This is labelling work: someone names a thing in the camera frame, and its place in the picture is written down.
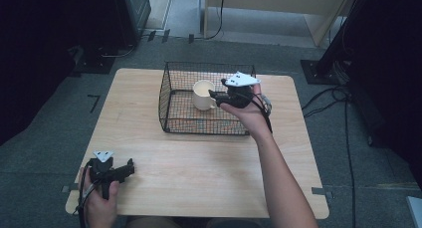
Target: wooden tabletop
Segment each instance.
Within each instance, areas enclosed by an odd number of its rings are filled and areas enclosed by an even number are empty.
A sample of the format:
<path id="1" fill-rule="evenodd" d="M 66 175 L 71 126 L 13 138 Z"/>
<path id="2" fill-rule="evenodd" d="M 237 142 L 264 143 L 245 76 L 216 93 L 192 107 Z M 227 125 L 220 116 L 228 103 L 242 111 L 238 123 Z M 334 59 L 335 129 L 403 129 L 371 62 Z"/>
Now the wooden tabletop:
<path id="1" fill-rule="evenodd" d="M 116 72 L 81 166 L 94 150 L 114 151 L 114 167 L 133 158 L 135 174 L 120 185 L 121 215 L 269 217 L 253 139 L 164 132 L 158 120 L 162 75 L 159 70 Z M 312 193 L 322 186 L 294 81 L 257 78 L 273 105 L 274 138 L 316 218 L 324 219 L 328 207 L 324 195 Z M 74 212 L 78 195 L 71 192 L 67 212 Z"/>

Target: black wire basket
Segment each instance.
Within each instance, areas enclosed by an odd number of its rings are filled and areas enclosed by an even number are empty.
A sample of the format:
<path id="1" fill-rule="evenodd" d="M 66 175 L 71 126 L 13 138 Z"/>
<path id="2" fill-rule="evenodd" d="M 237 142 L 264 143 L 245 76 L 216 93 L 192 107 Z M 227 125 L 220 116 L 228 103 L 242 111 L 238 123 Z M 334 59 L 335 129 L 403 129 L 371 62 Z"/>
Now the black wire basket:
<path id="1" fill-rule="evenodd" d="M 158 116 L 162 129 L 173 133 L 249 135 L 239 120 L 220 108 L 198 110 L 192 103 L 193 85 L 207 80 L 215 92 L 226 93 L 221 79 L 236 72 L 256 77 L 252 65 L 167 62 L 159 94 Z"/>

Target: white plastic part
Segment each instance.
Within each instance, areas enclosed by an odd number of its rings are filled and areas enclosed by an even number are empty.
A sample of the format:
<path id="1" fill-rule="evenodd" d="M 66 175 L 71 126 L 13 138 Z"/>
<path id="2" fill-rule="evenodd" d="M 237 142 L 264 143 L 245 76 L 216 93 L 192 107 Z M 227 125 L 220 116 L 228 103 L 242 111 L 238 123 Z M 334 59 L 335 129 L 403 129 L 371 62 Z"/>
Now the white plastic part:
<path id="1" fill-rule="evenodd" d="M 249 75 L 237 72 L 235 75 L 227 79 L 226 86 L 232 87 L 244 87 L 244 86 L 253 86 L 259 84 L 261 80 L 253 78 Z"/>
<path id="2" fill-rule="evenodd" d="M 113 154 L 114 154 L 113 151 L 94 151 L 94 155 L 101 162 L 106 162 Z"/>

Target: white mug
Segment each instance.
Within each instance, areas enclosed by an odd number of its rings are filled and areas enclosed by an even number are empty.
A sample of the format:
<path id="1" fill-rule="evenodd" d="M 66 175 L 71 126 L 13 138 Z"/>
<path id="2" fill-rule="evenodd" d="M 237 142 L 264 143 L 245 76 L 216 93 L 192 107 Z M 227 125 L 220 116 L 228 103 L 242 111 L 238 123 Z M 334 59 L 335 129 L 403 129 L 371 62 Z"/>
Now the white mug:
<path id="1" fill-rule="evenodd" d="M 193 104 L 201 111 L 208 111 L 216 107 L 215 100 L 210 97 L 208 90 L 215 91 L 215 86 L 210 81 L 198 81 L 193 86 Z"/>

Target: black cable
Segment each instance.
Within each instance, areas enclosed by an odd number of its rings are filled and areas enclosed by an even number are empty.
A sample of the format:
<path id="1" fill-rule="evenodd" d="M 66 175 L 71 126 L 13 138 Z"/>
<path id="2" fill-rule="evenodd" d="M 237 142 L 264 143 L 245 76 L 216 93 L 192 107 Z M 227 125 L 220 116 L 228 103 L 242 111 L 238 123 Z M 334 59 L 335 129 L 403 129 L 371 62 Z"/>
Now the black cable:
<path id="1" fill-rule="evenodd" d="M 85 196 L 85 198 L 83 199 L 83 202 L 82 202 L 82 207 L 85 207 L 85 203 L 87 203 L 87 200 L 88 200 L 88 197 L 91 195 L 91 193 L 94 191 L 94 190 L 96 190 L 98 187 L 99 187 L 99 181 L 98 180 L 96 180 L 96 181 L 94 181 L 94 183 L 93 183 L 93 187 L 94 188 L 92 188 L 87 194 L 86 194 L 86 196 Z"/>
<path id="2" fill-rule="evenodd" d="M 203 40 L 211 40 L 214 37 L 216 37 L 223 27 L 223 7 L 224 7 L 224 0 L 221 0 L 221 6 L 220 6 L 220 27 L 218 28 L 218 31 L 214 34 L 214 36 L 203 38 Z"/>
<path id="3" fill-rule="evenodd" d="M 258 103 L 256 103 L 253 99 L 248 98 L 247 96 L 244 96 L 242 94 L 239 93 L 234 93 L 236 96 L 242 97 L 244 99 L 249 100 L 252 104 L 254 104 L 261 112 L 261 115 L 264 117 L 265 122 L 267 123 L 267 127 L 270 130 L 271 133 L 273 133 L 273 127 L 271 126 L 271 122 L 270 122 L 270 118 L 269 118 L 269 114 L 268 111 L 266 110 L 264 103 L 261 101 L 261 99 L 258 98 L 257 95 L 255 95 L 254 93 L 251 93 L 252 95 L 254 95 L 255 97 L 257 97 L 257 99 L 261 102 L 261 104 L 263 105 L 262 107 L 260 105 L 258 105 Z"/>
<path id="4" fill-rule="evenodd" d="M 223 7 L 222 6 L 220 7 L 220 11 L 221 11 L 221 15 L 222 15 L 222 12 L 223 12 Z M 217 13 L 218 20 L 220 21 L 220 25 L 222 25 L 223 24 L 223 20 L 222 20 L 220 14 L 218 13 L 218 8 L 216 8 L 216 13 Z"/>
<path id="5" fill-rule="evenodd" d="M 322 112 L 333 105 L 337 103 L 344 102 L 344 133 L 345 133 L 345 145 L 347 150 L 347 160 L 348 160 L 348 168 L 350 171 L 350 180 L 351 180 L 351 216 L 352 216 L 352 227 L 356 227 L 356 190 L 355 190 L 355 182 L 354 182 L 354 172 L 353 172 L 353 165 L 351 163 L 351 154 L 350 154 L 350 142 L 349 142 L 349 132 L 348 132 L 348 116 L 347 116 L 347 107 L 348 103 L 350 102 L 350 95 L 345 92 L 344 90 L 341 90 L 341 88 L 344 88 L 344 86 L 337 86 L 334 88 L 326 89 L 322 92 L 317 93 L 315 96 L 313 96 L 310 101 L 302 107 L 302 110 L 307 108 L 313 101 L 315 101 L 317 98 L 319 98 L 322 94 L 331 91 L 331 96 L 334 98 L 334 102 L 328 104 L 324 108 L 315 109 L 307 114 L 304 115 L 304 117 L 311 116 L 313 114 Z M 335 95 L 335 92 L 340 92 L 344 95 L 343 98 L 338 98 Z"/>
<path id="6" fill-rule="evenodd" d="M 88 196 L 91 194 L 91 192 L 93 192 L 93 189 L 90 190 L 90 192 L 88 194 L 86 194 L 86 196 L 84 197 L 85 177 L 87 175 L 88 167 L 91 164 L 92 164 L 92 162 L 91 162 L 91 160 L 89 160 L 84 167 L 84 171 L 82 173 L 82 178 L 81 178 L 81 182 L 80 182 L 80 189 L 79 189 L 80 195 L 79 195 L 79 199 L 78 199 L 78 206 L 76 207 L 75 212 L 74 212 L 74 215 L 75 215 L 75 213 L 78 211 L 78 216 L 79 216 L 81 228 L 86 228 L 84 207 L 85 207 L 85 203 L 87 201 Z"/>
<path id="7" fill-rule="evenodd" d="M 350 180 L 351 180 L 351 227 L 356 227 L 356 189 L 354 188 L 354 172 L 353 165 L 351 163 L 350 155 L 350 143 L 348 138 L 348 119 L 347 119 L 347 106 L 348 101 L 344 103 L 344 126 L 345 126 L 345 146 L 347 149 L 347 159 L 348 159 L 348 169 L 350 170 Z"/>
<path id="8" fill-rule="evenodd" d="M 124 54 L 121 54 L 121 55 L 102 55 L 102 57 L 104 57 L 104 58 L 120 58 L 120 57 L 125 57 L 125 56 L 127 56 L 127 55 L 129 55 L 132 51 L 133 51 L 133 49 L 134 49 L 134 46 L 131 46 L 131 48 L 130 48 L 130 50 L 128 51 L 128 52 L 126 52 L 126 53 L 124 53 Z"/>
<path id="9" fill-rule="evenodd" d="M 347 83 L 349 81 L 349 77 L 346 73 L 346 63 L 344 61 L 334 61 L 334 70 L 336 74 L 342 79 L 343 83 Z"/>

